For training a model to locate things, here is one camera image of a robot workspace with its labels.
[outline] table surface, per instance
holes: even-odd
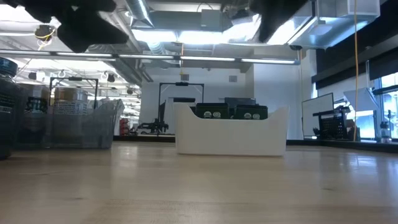
[[[0,223],[397,223],[398,156],[288,146],[285,157],[179,156],[173,143],[18,151]]]

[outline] window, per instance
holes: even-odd
[[[336,103],[335,108],[339,106],[349,106],[351,110],[350,113],[347,114],[347,119],[355,120],[355,110],[354,108],[347,102]],[[360,111],[356,113],[356,126],[359,127],[361,132],[361,138],[375,138],[375,127],[374,127],[374,114],[373,111]]]
[[[398,73],[391,74],[381,78],[381,86],[383,88],[398,85]],[[391,129],[391,137],[398,138],[398,91],[385,93],[382,95],[383,100],[383,119],[389,121]]]

